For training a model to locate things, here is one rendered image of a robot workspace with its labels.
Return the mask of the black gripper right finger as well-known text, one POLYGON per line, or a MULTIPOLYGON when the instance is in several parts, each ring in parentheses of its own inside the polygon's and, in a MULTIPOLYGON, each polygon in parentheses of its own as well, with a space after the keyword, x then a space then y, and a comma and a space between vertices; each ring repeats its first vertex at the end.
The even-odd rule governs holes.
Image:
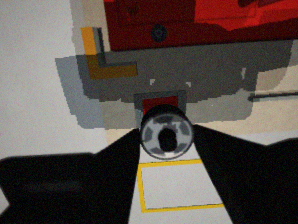
POLYGON ((193 124, 194 145, 233 224, 280 224, 298 176, 298 138, 269 145, 193 124))

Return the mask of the yellow rectangular outline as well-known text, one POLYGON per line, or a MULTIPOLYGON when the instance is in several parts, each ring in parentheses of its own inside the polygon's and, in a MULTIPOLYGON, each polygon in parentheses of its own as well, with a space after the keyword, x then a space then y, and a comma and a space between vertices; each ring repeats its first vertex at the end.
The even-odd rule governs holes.
POLYGON ((175 165, 190 165, 190 164, 203 164, 203 163, 202 163, 201 159, 181 160, 181 161, 167 161, 167 162, 152 162, 152 163, 139 163, 138 171, 137 171, 137 181, 138 181, 141 213, 224 207, 223 204, 209 204, 209 205, 194 205, 194 206, 179 206, 179 207, 165 207, 165 208, 145 209, 141 168, 161 167, 161 166, 175 166, 175 165))

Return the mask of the black wheel with grey hub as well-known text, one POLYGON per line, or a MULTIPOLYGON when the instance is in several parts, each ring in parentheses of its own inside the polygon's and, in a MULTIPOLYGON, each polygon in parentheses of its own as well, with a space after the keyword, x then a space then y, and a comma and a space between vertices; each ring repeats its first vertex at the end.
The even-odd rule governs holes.
POLYGON ((140 143, 144 151, 159 160, 173 160, 184 155, 194 142, 192 123, 182 110, 170 104, 161 104, 149 109, 142 118, 140 143), (158 135, 165 128, 174 132, 178 146, 172 152, 164 152, 158 135))

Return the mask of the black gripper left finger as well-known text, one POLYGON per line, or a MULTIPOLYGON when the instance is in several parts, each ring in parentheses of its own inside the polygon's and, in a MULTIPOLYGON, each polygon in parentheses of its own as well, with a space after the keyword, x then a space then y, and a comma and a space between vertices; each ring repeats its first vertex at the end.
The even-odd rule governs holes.
POLYGON ((134 128, 103 150, 9 156, 0 160, 0 188, 17 199, 84 198, 93 224, 128 224, 140 159, 134 128))

